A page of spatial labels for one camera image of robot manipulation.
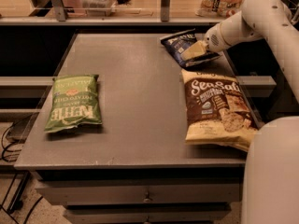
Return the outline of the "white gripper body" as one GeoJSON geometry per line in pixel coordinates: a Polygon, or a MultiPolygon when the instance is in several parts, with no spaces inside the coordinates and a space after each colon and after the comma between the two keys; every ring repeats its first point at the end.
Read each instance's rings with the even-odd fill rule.
{"type": "Polygon", "coordinates": [[[218,23],[208,29],[204,35],[204,41],[207,49],[212,52],[220,52],[231,47],[229,33],[225,30],[222,23],[218,23]]]}

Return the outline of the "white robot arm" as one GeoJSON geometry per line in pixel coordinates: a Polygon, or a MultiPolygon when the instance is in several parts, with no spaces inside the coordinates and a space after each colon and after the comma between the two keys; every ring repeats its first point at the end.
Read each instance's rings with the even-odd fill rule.
{"type": "MultiPolygon", "coordinates": [[[[299,31],[281,0],[244,0],[207,30],[212,52],[264,39],[278,64],[273,94],[299,102],[299,31]]],[[[299,224],[299,117],[280,117],[255,134],[246,159],[241,224],[299,224]]]]}

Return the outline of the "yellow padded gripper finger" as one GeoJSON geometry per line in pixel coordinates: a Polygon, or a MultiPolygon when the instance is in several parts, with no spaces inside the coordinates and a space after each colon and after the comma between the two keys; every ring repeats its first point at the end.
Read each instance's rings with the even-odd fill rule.
{"type": "Polygon", "coordinates": [[[203,40],[198,40],[181,53],[181,58],[183,61],[187,61],[189,59],[205,55],[206,48],[207,42],[203,40]]]}

